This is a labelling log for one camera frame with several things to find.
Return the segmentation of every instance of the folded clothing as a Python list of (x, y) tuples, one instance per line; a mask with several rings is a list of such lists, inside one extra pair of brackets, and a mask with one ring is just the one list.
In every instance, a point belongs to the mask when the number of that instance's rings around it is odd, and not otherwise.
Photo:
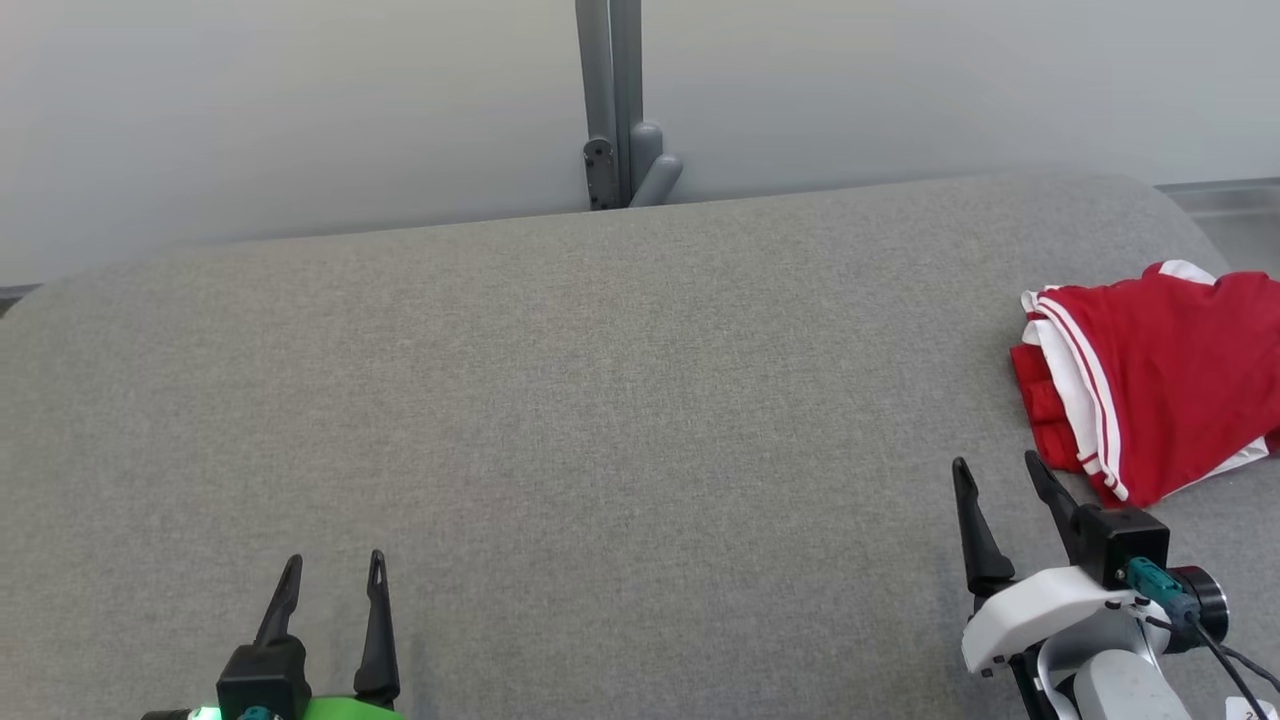
[(1280, 447), (1280, 283), (1184, 260), (1023, 293), (1011, 356), (1046, 461), (1139, 507)]

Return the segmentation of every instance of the white wall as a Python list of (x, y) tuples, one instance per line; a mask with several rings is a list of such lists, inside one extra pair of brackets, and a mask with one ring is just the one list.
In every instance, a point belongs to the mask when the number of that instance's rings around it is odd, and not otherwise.
[(1275, 0), (652, 0), (672, 200), (1025, 167), (1280, 176)]
[(586, 209), (568, 0), (0, 3), (0, 286)]

